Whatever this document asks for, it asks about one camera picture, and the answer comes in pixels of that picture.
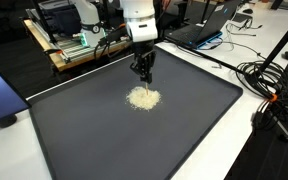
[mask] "rice pile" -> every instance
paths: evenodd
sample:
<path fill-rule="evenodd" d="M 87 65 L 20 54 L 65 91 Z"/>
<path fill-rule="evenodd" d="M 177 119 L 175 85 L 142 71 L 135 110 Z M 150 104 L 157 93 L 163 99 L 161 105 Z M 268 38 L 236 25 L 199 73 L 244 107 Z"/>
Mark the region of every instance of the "rice pile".
<path fill-rule="evenodd" d="M 158 91 L 148 90 L 148 95 L 146 94 L 146 89 L 143 87 L 135 87 L 126 96 L 126 99 L 132 104 L 132 107 L 150 110 L 152 109 L 161 99 L 161 95 Z"/>

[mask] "desk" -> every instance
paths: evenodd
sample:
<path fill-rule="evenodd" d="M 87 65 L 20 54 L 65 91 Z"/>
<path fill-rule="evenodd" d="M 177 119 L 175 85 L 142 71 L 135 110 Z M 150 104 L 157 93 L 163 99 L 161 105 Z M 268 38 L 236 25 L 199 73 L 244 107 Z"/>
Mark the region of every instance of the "desk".
<path fill-rule="evenodd" d="M 54 49 L 54 47 L 51 45 L 51 43 L 49 43 L 48 40 L 39 31 L 39 29 L 36 26 L 34 26 L 32 20 L 24 20 L 23 23 L 24 23 L 24 26 L 27 29 L 27 31 L 30 34 L 32 34 L 32 36 L 36 39 L 36 41 L 42 47 L 43 51 L 49 50 L 49 49 Z M 124 41 L 122 43 L 111 46 L 109 51 L 110 51 L 110 53 L 112 53 L 112 52 L 124 49 L 124 48 L 128 47 L 129 45 L 130 45 L 129 43 Z M 99 49 L 96 53 L 97 57 L 99 57 L 101 53 L 102 53 L 102 51 L 101 51 L 101 49 Z M 64 59 L 56 53 L 50 54 L 49 58 L 51 60 L 51 64 L 54 65 L 59 72 L 73 68 L 73 67 L 78 66 L 80 64 L 83 64 L 85 62 L 94 60 L 93 53 L 90 56 L 87 56 L 87 57 L 84 57 L 84 58 L 79 59 L 77 61 L 72 61 L 69 63 L 65 63 Z"/>
<path fill-rule="evenodd" d="M 288 11 L 254 9 L 254 13 L 254 26 L 263 24 L 263 27 L 248 32 L 256 33 L 257 36 L 233 36 L 233 41 L 253 47 L 263 56 L 267 56 L 288 29 Z M 187 54 L 170 43 L 160 43 L 158 46 L 241 86 L 234 72 L 227 68 L 212 68 L 215 63 Z M 288 51 L 288 44 L 282 50 L 285 51 Z M 230 51 L 228 44 L 205 53 L 232 65 L 257 60 L 256 54 L 248 49 L 236 46 L 233 51 Z M 288 63 L 280 55 L 274 62 L 283 67 Z M 214 126 L 173 179 L 223 179 L 249 138 L 252 132 L 252 114 L 262 101 L 261 98 L 244 89 L 242 97 Z M 19 121 L 11 127 L 0 129 L 0 179 L 50 179 L 28 111 L 18 114 L 18 118 Z"/>

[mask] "laptop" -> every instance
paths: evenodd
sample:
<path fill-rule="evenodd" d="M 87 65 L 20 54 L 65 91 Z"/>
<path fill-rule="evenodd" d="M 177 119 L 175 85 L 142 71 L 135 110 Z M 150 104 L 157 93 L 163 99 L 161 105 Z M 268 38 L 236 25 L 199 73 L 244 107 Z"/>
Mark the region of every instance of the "laptop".
<path fill-rule="evenodd" d="M 206 42 L 222 35 L 222 27 L 227 20 L 232 18 L 239 4 L 240 0 L 230 0 L 217 4 L 203 27 L 196 24 L 188 24 L 168 33 L 165 39 L 178 45 L 198 49 Z"/>

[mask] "metal stand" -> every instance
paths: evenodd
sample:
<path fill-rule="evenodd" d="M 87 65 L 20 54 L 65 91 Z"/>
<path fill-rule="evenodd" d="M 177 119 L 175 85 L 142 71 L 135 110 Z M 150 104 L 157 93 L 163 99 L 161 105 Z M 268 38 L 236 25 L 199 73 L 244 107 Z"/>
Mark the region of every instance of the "metal stand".
<path fill-rule="evenodd" d="M 275 0 L 271 6 L 271 9 L 277 10 L 278 7 L 282 4 L 283 0 Z"/>
<path fill-rule="evenodd" d="M 105 21 L 107 25 L 107 29 L 111 28 L 111 23 L 110 23 L 110 18 L 109 18 L 109 13 L 108 13 L 108 6 L 107 6 L 107 0 L 103 0 L 103 6 L 104 6 L 104 12 L 106 14 L 105 16 Z"/>
<path fill-rule="evenodd" d="M 50 42 L 51 43 L 56 43 L 57 41 L 54 38 L 53 33 L 51 32 L 51 29 L 50 29 L 50 27 L 48 26 L 48 24 L 47 24 L 47 22 L 45 20 L 45 17 L 44 17 L 44 15 L 43 15 L 43 13 L 42 13 L 42 11 L 40 9 L 40 6 L 38 5 L 36 0 L 32 0 L 32 3 L 33 3 L 34 8 L 36 9 L 36 12 L 37 12 L 38 16 L 41 19 L 41 23 L 43 25 L 44 30 L 46 31 L 48 37 L 50 38 Z"/>
<path fill-rule="evenodd" d="M 283 47 L 288 42 L 288 31 L 285 33 L 283 38 L 280 40 L 280 42 L 275 46 L 273 51 L 268 55 L 262 66 L 260 67 L 260 71 L 264 72 L 265 69 L 273 62 L 277 54 L 283 49 Z"/>

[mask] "power cord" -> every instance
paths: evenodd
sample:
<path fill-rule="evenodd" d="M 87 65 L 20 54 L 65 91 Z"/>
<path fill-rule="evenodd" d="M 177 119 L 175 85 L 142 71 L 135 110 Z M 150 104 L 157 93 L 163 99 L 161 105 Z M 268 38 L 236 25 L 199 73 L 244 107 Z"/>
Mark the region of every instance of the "power cord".
<path fill-rule="evenodd" d="M 237 26 L 235 24 L 228 23 L 228 24 L 226 24 L 225 28 L 226 28 L 226 31 L 231 35 L 256 36 L 256 34 L 233 33 L 232 32 L 233 27 L 237 28 L 238 31 L 240 31 L 242 29 L 245 29 L 245 30 L 247 30 L 247 29 L 260 29 L 261 27 L 263 27 L 263 25 L 259 25 L 258 27 L 252 27 L 252 24 L 253 24 L 253 19 L 247 19 L 242 26 Z"/>
<path fill-rule="evenodd" d="M 106 44 L 106 45 L 104 46 L 104 48 L 103 48 L 103 50 L 102 50 L 102 53 L 101 53 L 100 57 L 97 58 L 97 57 L 96 57 L 96 54 L 97 54 L 96 52 L 97 52 L 97 49 L 98 49 L 99 47 L 100 47 L 100 44 L 97 44 L 97 45 L 95 46 L 95 48 L 94 48 L 94 54 L 93 54 L 93 56 L 94 56 L 94 60 L 99 60 L 99 59 L 101 59 L 101 57 L 103 56 L 103 54 L 104 54 L 106 48 L 108 47 L 108 44 Z"/>
<path fill-rule="evenodd" d="M 246 49 L 249 49 L 249 50 L 253 51 L 257 55 L 257 57 L 260 57 L 260 58 L 262 58 L 264 60 L 266 59 L 265 57 L 262 56 L 262 54 L 260 52 L 257 52 L 256 50 L 254 50 L 251 47 L 248 47 L 248 46 L 243 45 L 243 44 L 234 43 L 234 42 L 223 41 L 222 38 L 218 38 L 218 39 L 220 40 L 220 42 L 216 42 L 216 43 L 210 42 L 209 43 L 209 44 L 215 44 L 214 46 L 211 46 L 209 49 L 198 49 L 198 50 L 213 50 L 213 49 L 217 48 L 218 46 L 222 45 L 223 43 L 228 43 L 228 44 L 233 44 L 233 45 L 236 45 L 236 46 L 240 46 L 240 47 L 244 47 Z"/>
<path fill-rule="evenodd" d="M 250 49 L 256 53 L 258 57 L 265 59 L 260 53 L 248 46 L 237 43 L 234 44 Z M 280 65 L 273 62 L 265 72 L 261 72 L 260 67 L 264 61 L 245 62 L 234 67 L 192 48 L 187 47 L 187 49 L 183 49 L 180 46 L 177 46 L 177 48 L 192 55 L 219 63 L 235 71 L 236 77 L 245 88 L 265 99 L 265 103 L 259 107 L 259 112 L 256 113 L 253 119 L 254 128 L 270 130 L 275 127 L 275 125 L 278 125 L 282 129 L 283 139 L 288 140 L 288 131 L 281 124 L 281 121 L 287 120 L 286 115 L 288 115 L 288 75 Z M 264 115 L 268 120 L 263 123 L 261 121 Z"/>
<path fill-rule="evenodd" d="M 123 49 L 120 49 L 120 50 L 114 52 L 112 55 L 110 55 L 110 46 L 111 46 L 111 43 L 109 43 L 108 47 L 107 47 L 107 57 L 109 57 L 110 59 L 116 57 L 120 52 L 124 51 L 125 49 L 127 49 L 129 47 L 129 46 L 125 46 Z"/>

